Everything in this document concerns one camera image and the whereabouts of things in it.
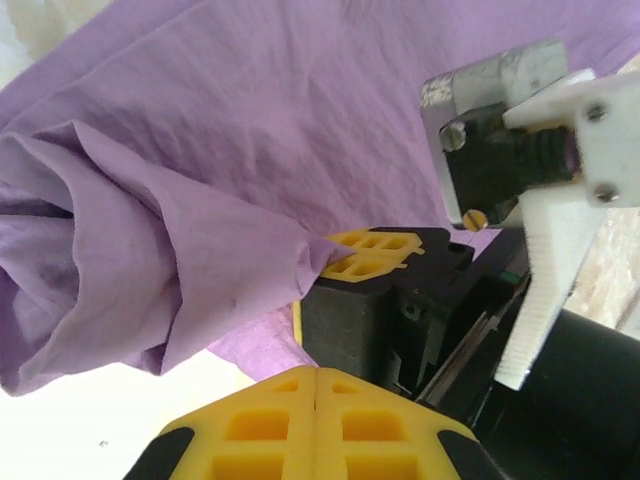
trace fabric fold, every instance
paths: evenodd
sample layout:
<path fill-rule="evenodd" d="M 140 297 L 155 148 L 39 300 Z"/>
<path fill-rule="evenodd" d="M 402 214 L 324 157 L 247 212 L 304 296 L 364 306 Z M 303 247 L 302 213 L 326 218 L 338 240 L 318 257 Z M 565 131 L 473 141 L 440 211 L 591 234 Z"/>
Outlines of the fabric fold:
<path fill-rule="evenodd" d="M 448 224 L 423 82 L 549 37 L 611 74 L 639 27 L 636 0 L 116 0 L 0 93 L 3 388 L 310 362 L 286 305 L 344 254 L 322 237 L 494 238 Z"/>
<path fill-rule="evenodd" d="M 5 135 L 0 150 L 13 165 L 6 176 L 0 170 L 3 181 L 41 198 L 59 194 L 58 206 L 73 214 L 36 219 L 38 228 L 52 224 L 38 240 L 53 247 L 55 263 L 44 243 L 2 249 L 0 265 L 25 293 L 13 307 L 30 303 L 3 318 L 21 333 L 0 337 L 0 380 L 14 394 L 140 352 L 146 358 L 136 362 L 161 374 L 301 298 L 328 259 L 346 252 L 291 219 L 146 162 L 82 122 Z M 5 241 L 28 221 L 3 217 Z M 52 281 L 34 292 L 45 272 Z M 43 305 L 50 291 L 66 301 Z"/>

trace black rubber edge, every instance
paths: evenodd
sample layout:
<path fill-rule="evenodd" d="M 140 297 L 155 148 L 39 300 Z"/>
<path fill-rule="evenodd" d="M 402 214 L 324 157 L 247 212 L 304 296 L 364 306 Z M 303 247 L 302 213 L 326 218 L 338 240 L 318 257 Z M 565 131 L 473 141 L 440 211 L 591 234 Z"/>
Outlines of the black rubber edge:
<path fill-rule="evenodd" d="M 460 475 L 460 480 L 506 479 L 482 445 L 475 440 L 451 430 L 438 432 L 438 439 Z"/>
<path fill-rule="evenodd" d="M 160 435 L 142 452 L 124 480 L 169 480 L 194 436 L 188 427 Z"/>

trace screw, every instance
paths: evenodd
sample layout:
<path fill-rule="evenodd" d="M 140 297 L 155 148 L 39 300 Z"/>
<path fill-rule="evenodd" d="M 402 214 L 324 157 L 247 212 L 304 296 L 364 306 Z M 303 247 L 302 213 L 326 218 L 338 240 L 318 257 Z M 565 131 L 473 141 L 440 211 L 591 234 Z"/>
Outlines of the screw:
<path fill-rule="evenodd" d="M 467 132 L 462 122 L 452 122 L 440 130 L 440 143 L 445 152 L 460 150 L 466 141 Z"/>
<path fill-rule="evenodd" d="M 613 185 L 603 183 L 602 185 L 598 185 L 598 187 L 596 187 L 596 189 L 593 191 L 593 196 L 600 203 L 611 203 L 620 198 L 620 192 L 618 192 L 618 189 Z"/>
<path fill-rule="evenodd" d="M 602 103 L 594 103 L 587 108 L 587 120 L 592 123 L 599 122 L 607 114 L 607 108 Z"/>
<path fill-rule="evenodd" d="M 489 219 L 480 210 L 467 210 L 462 217 L 462 225 L 470 232 L 479 232 L 489 226 Z"/>

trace black plastic part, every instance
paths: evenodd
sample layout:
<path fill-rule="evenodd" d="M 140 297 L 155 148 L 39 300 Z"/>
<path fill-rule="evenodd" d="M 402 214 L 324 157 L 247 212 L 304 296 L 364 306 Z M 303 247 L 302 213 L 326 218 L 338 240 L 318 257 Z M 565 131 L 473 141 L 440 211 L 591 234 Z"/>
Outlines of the black plastic part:
<path fill-rule="evenodd" d="M 417 233 L 426 253 L 357 284 L 319 279 L 301 302 L 303 346 L 322 367 L 412 396 L 478 315 L 511 297 L 513 285 L 499 276 L 524 240 L 502 232 L 472 263 L 473 249 L 449 243 L 446 230 L 377 230 Z"/>
<path fill-rule="evenodd" d="M 522 298 L 516 299 L 503 315 L 498 328 L 488 333 L 464 368 L 457 373 L 437 405 L 426 404 L 422 394 L 418 395 L 418 402 L 435 408 L 473 429 L 479 412 L 487 401 L 488 392 L 494 385 L 493 375 L 498 368 L 521 305 Z"/>
<path fill-rule="evenodd" d="M 506 477 L 478 442 L 451 430 L 438 432 L 438 439 L 460 480 L 505 480 Z"/>
<path fill-rule="evenodd" d="M 445 152 L 460 211 L 480 210 L 491 225 L 507 218 L 527 188 L 573 176 L 565 159 L 565 128 L 534 133 L 510 130 L 502 120 L 505 111 L 504 105 L 497 104 L 453 120 L 464 124 L 465 143 Z"/>
<path fill-rule="evenodd" d="M 154 439 L 124 480 L 170 480 L 195 432 L 181 427 Z"/>
<path fill-rule="evenodd" d="M 513 478 L 640 478 L 640 343 L 563 312 L 523 389 L 491 384 L 471 426 Z"/>

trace black cylinder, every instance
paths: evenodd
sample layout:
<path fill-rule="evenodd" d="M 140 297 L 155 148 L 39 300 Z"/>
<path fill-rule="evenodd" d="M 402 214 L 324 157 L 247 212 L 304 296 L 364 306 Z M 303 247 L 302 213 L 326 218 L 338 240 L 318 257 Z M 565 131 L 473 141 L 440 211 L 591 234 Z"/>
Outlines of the black cylinder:
<path fill-rule="evenodd" d="M 494 383 L 473 427 L 515 479 L 640 478 L 640 342 L 563 311 L 522 390 Z"/>

